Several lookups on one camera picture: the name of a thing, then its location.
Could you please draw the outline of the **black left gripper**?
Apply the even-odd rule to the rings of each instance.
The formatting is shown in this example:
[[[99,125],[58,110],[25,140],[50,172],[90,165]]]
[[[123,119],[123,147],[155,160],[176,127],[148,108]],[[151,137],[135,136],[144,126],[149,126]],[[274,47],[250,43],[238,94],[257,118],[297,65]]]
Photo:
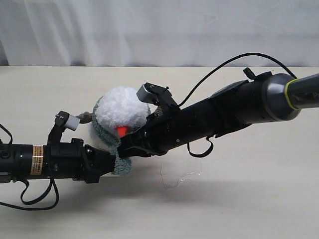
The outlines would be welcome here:
[[[43,178],[52,174],[55,179],[99,183],[100,177],[112,173],[116,157],[107,151],[94,148],[79,138],[71,142],[44,146]]]

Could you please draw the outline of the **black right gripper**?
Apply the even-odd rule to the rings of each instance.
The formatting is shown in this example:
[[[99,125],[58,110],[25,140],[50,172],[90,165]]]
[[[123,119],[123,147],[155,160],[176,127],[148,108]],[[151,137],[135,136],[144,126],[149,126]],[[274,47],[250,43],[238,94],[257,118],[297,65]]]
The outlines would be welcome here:
[[[143,131],[123,136],[117,152],[120,158],[151,157],[204,138],[210,143],[204,154],[209,154],[213,150],[210,139],[218,131],[218,110],[211,100],[205,99],[148,128],[147,137]]]

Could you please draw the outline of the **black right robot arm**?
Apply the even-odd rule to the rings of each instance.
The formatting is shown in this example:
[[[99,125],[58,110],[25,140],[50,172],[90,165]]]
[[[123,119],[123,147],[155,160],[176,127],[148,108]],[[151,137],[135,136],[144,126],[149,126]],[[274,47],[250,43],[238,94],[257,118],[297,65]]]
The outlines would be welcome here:
[[[293,120],[302,109],[318,105],[318,75],[295,79],[266,72],[170,115],[149,119],[121,138],[117,152],[121,158],[161,156],[195,140],[221,137],[252,124]]]

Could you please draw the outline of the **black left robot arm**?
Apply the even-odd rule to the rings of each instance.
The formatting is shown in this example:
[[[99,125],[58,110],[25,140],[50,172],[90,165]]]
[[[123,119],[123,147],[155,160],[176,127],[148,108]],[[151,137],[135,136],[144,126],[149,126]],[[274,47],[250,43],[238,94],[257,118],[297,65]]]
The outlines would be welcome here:
[[[72,179],[98,183],[115,169],[115,156],[84,144],[82,139],[54,145],[0,145],[0,181]]]

